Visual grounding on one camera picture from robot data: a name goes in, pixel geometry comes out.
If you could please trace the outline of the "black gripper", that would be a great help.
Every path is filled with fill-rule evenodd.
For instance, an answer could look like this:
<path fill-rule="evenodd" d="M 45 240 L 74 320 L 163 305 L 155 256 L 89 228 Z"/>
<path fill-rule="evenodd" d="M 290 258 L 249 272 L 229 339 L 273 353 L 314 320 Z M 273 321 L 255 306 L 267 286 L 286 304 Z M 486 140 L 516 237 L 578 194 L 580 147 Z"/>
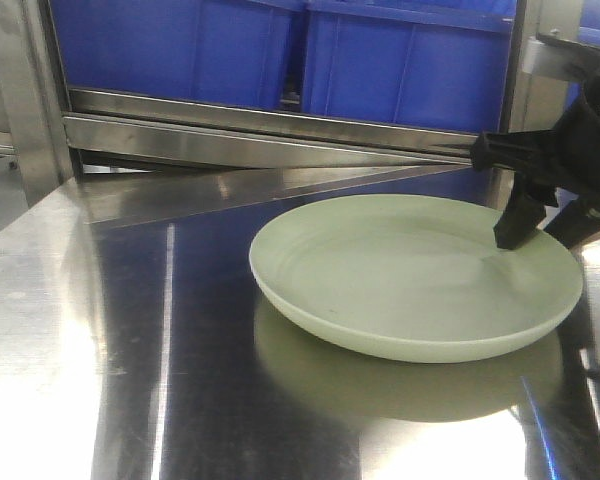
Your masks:
<path fill-rule="evenodd" d="M 481 133 L 470 147 L 476 171 L 497 167 L 513 171 L 559 171 L 558 186 L 577 196 L 545 228 L 566 248 L 600 232 L 600 76 L 586 81 L 553 130 Z M 556 206 L 556 188 L 515 180 L 498 222 L 496 246 L 515 250 L 524 244 Z"/>

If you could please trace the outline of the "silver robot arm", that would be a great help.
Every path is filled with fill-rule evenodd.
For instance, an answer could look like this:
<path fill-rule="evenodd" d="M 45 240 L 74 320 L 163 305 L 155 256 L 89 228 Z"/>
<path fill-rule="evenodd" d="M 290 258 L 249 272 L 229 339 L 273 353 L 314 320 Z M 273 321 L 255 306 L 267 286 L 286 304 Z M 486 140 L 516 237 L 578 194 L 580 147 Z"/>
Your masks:
<path fill-rule="evenodd" d="M 541 52 L 526 68 L 541 76 L 578 83 L 579 94 L 548 130 L 481 133 L 470 148 L 474 170 L 511 170 L 514 183 L 493 228 L 496 245 L 523 245 L 558 204 L 556 191 L 575 194 L 545 227 L 572 248 L 600 232 L 600 46 L 539 33 Z"/>

